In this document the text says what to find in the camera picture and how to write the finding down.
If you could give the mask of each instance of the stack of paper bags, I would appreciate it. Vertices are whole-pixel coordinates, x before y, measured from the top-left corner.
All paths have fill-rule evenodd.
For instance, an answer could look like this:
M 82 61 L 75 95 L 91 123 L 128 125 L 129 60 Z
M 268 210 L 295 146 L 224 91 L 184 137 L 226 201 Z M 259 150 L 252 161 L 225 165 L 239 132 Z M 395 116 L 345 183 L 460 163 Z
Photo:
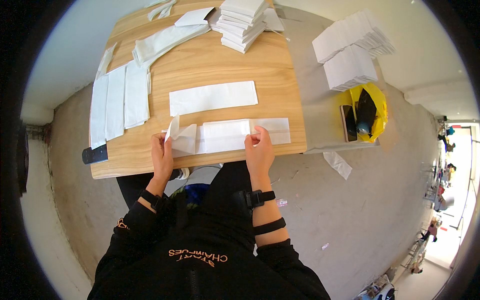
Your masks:
M 167 27 L 146 39 L 135 41 L 135 48 L 132 51 L 133 59 L 139 67 L 148 68 L 173 47 L 209 30 L 207 21 L 204 24 Z
M 377 81 L 377 73 L 367 50 L 351 45 L 324 64 L 328 86 L 343 92 L 360 84 Z
M 321 64 L 350 45 L 362 47 L 372 58 L 396 51 L 385 30 L 368 9 L 334 22 L 312 41 L 312 45 Z
M 223 34 L 222 45 L 244 53 L 266 29 L 264 0 L 225 0 L 216 23 Z

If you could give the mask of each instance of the folded paper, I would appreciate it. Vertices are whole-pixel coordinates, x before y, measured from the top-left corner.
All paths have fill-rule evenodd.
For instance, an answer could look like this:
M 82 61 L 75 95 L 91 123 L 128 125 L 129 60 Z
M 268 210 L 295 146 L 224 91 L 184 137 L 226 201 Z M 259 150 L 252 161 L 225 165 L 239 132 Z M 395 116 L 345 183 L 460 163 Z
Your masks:
M 208 24 L 206 20 L 207 15 L 214 9 L 214 7 L 202 8 L 200 10 L 186 12 L 176 22 L 175 26 L 189 26 L 189 25 L 201 25 Z
M 153 5 L 156 5 L 156 4 L 159 4 L 159 3 L 163 3 L 163 2 L 165 2 L 165 1 L 157 1 L 157 3 L 152 4 L 152 5 L 149 5 L 149 7 L 150 7 L 150 6 L 153 6 Z M 169 3 L 167 3 L 167 4 L 164 4 L 164 5 L 162 5 L 162 6 L 159 6 L 159 7 L 155 8 L 155 9 L 153 9 L 153 10 L 152 10 L 151 12 L 149 12 L 148 15 L 147 15 L 148 20 L 149 20 L 149 21 L 153 20 L 153 18 L 155 18 L 155 16 L 156 16 L 157 14 L 160 14 L 157 19 L 166 18 L 166 17 L 170 16 L 170 10 L 172 9 L 172 6 L 173 6 L 175 3 L 177 3 L 177 0 L 172 0 L 172 1 L 170 1 Z
M 264 0 L 225 0 L 220 9 L 255 17 L 269 6 Z
M 124 128 L 142 124 L 150 118 L 148 108 L 148 69 L 138 67 L 132 60 L 125 74 L 125 122 Z
M 165 140 L 171 137 L 172 149 L 186 154 L 196 153 L 197 124 L 180 129 L 180 116 L 175 116 L 165 135 Z
M 206 122 L 202 126 L 196 126 L 195 154 L 245 149 L 245 136 L 247 134 L 259 133 L 255 130 L 255 126 L 262 126 L 267 129 L 274 145 L 290 143 L 288 118 Z M 191 155 L 184 151 L 173 149 L 173 143 L 172 141 L 173 157 Z
M 133 59 L 138 66 L 148 68 L 173 47 L 209 30 L 208 24 L 167 27 L 143 40 L 135 41 L 135 48 L 132 51 Z
M 115 50 L 115 46 L 117 43 L 115 43 L 113 46 L 105 50 L 105 53 L 103 54 L 102 60 L 100 61 L 100 64 L 98 66 L 98 70 L 96 71 L 95 75 L 95 80 L 97 80 L 99 77 L 105 75 L 107 73 L 107 67 L 112 61 L 113 58 L 113 50 Z
M 253 81 L 213 84 L 170 92 L 170 116 L 258 104 Z
M 93 83 L 90 109 L 90 147 L 105 145 L 105 114 L 107 109 L 108 76 L 99 77 Z
M 282 21 L 278 17 L 273 8 L 267 8 L 264 11 L 265 23 L 267 23 L 267 29 L 265 31 L 285 31 Z
M 108 72 L 105 137 L 107 141 L 123 135 L 123 100 L 126 65 Z

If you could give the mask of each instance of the wooden table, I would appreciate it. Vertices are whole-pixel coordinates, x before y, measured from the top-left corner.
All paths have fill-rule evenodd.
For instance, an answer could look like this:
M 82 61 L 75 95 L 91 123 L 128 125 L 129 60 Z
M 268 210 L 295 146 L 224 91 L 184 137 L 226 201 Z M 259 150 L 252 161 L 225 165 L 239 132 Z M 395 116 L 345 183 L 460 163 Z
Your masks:
M 147 14 L 156 6 L 141 9 L 114 26 L 106 48 L 118 42 L 107 71 L 133 59 L 135 40 L 144 39 L 172 26 L 184 13 L 218 7 L 223 1 L 178 0 L 170 17 L 149 22 Z M 285 118 L 290 124 L 290 144 L 274 145 L 275 155 L 306 150 L 300 93 L 285 38 L 274 32 L 261 33 L 246 54 L 222 46 L 218 32 L 195 37 L 154 62 L 150 68 L 152 93 L 150 119 L 107 142 L 108 161 L 91 164 L 94 179 L 153 172 L 150 136 L 167 129 L 170 117 L 168 93 L 172 91 L 239 81 L 255 81 L 258 105 L 223 108 L 183 115 L 180 126 L 207 121 Z M 245 151 L 184 156 L 174 159 L 174 168 L 225 163 L 245 159 Z

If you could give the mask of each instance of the white envelope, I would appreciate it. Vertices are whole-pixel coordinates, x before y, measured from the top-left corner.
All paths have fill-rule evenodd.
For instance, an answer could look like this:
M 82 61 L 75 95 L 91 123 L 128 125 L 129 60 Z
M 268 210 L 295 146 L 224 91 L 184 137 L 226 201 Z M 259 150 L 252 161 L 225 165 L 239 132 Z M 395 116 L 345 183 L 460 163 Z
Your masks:
M 258 104 L 253 81 L 213 84 L 170 92 L 170 116 Z
M 93 82 L 92 106 L 90 109 L 90 146 L 92 149 L 105 145 L 105 119 L 107 109 L 108 76 L 103 75 Z
M 197 124 L 180 129 L 180 116 L 175 116 L 170 122 L 165 140 L 172 138 L 172 149 L 188 154 L 196 153 Z
M 105 137 L 107 141 L 123 135 L 125 97 L 125 70 L 123 65 L 108 72 L 107 113 Z
M 200 10 L 186 12 L 182 17 L 180 17 L 176 22 L 175 26 L 188 26 L 188 25 L 200 25 L 208 24 L 208 21 L 205 20 L 208 13 L 212 11 L 214 7 L 202 8 Z

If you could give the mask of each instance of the person's right hand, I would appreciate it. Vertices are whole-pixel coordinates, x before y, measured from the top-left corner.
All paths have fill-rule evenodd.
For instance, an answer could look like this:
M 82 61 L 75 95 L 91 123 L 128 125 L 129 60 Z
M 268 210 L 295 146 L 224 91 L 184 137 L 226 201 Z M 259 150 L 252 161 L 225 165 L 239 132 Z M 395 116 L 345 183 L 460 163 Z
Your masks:
M 248 172 L 252 183 L 258 180 L 268 180 L 268 184 L 270 184 L 268 170 L 275 159 L 272 141 L 267 129 L 262 126 L 255 126 L 255 129 L 260 133 L 249 134 L 245 137 Z

